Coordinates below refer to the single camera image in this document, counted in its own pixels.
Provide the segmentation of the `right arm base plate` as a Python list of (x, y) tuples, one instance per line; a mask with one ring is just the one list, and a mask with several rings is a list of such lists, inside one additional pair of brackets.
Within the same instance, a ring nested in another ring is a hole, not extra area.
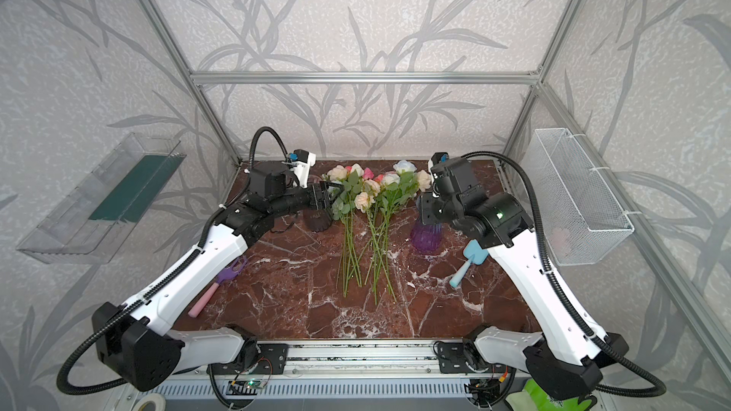
[(489, 370), (488, 364), (466, 342), (436, 341), (432, 351), (443, 374), (478, 374)]

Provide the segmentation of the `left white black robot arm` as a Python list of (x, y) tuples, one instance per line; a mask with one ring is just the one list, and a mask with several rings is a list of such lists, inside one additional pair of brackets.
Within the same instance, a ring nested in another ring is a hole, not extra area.
[(190, 303), (221, 271), (274, 227), (275, 221), (305, 209), (329, 209), (333, 191), (308, 182), (310, 167), (265, 162), (236, 201), (220, 207), (199, 241), (159, 278), (121, 306), (103, 304), (93, 314), (99, 360), (139, 391), (150, 391), (184, 370), (255, 362), (255, 335), (241, 327), (176, 331)]

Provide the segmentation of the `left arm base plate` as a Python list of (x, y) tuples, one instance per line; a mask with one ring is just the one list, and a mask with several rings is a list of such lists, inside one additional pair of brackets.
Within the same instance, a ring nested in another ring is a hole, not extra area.
[(258, 344), (256, 354), (247, 355), (233, 363), (215, 363), (212, 367), (216, 376), (241, 375), (283, 375), (287, 364), (289, 345), (284, 342)]

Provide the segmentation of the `purple blue glass vase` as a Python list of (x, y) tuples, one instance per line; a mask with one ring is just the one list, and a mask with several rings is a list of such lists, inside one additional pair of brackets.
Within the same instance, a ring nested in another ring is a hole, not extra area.
[(430, 255), (436, 252), (443, 239), (442, 225), (425, 225), (417, 219), (410, 232), (409, 238), (413, 248), (422, 255)]

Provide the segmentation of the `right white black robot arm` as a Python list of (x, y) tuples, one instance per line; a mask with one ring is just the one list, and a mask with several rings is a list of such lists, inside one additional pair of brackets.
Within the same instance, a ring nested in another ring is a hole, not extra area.
[(502, 192), (490, 196), (464, 158), (445, 152), (428, 164), (432, 188), (418, 200), (423, 224), (448, 224), (468, 237), (468, 264), (495, 261), (520, 291), (540, 325), (523, 333), (479, 327), (464, 338), (466, 364), (483, 372), (498, 363), (528, 373), (555, 400), (584, 399), (612, 365), (607, 354), (591, 342), (548, 281), (538, 249), (534, 223), (520, 202)]

